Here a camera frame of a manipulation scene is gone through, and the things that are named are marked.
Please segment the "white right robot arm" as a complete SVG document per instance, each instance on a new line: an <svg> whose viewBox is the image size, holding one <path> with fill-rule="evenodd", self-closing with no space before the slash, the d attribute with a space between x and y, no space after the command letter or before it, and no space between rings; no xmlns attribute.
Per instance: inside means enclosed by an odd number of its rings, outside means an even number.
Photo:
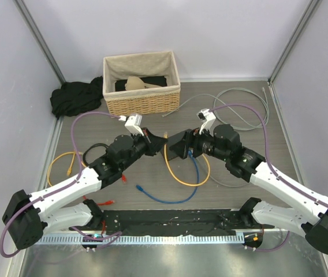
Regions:
<svg viewBox="0 0 328 277"><path fill-rule="evenodd" d="M288 205L275 207L259 199L249 199L240 213L247 228L259 224L279 227L306 239L321 253L328 254L328 197L310 190L274 167L267 158L245 147L230 125L208 130L186 130L169 147L181 159L191 150L225 162L231 175L272 193Z"/></svg>

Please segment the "black network switch box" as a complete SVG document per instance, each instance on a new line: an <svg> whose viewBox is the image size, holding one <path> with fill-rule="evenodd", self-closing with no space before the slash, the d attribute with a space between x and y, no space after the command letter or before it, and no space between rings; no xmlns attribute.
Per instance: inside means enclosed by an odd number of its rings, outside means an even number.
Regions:
<svg viewBox="0 0 328 277"><path fill-rule="evenodd" d="M185 153L185 150L189 151L189 134L190 130L187 129L167 138L166 154L168 161L171 161L175 158L187 158L188 154Z"/></svg>

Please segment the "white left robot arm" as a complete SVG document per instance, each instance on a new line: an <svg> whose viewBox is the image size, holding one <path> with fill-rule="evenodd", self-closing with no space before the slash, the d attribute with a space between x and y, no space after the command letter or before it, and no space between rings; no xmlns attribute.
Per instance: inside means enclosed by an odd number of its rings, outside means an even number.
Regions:
<svg viewBox="0 0 328 277"><path fill-rule="evenodd" d="M2 217L3 233L10 234L17 250L23 250L53 231L70 227L98 229L104 213L96 202L86 199L72 207L68 204L115 183L135 161L143 155L156 155L166 143L166 138L153 135L147 128L143 128L143 134L120 135L104 155L74 177L31 194L16 192Z"/></svg>

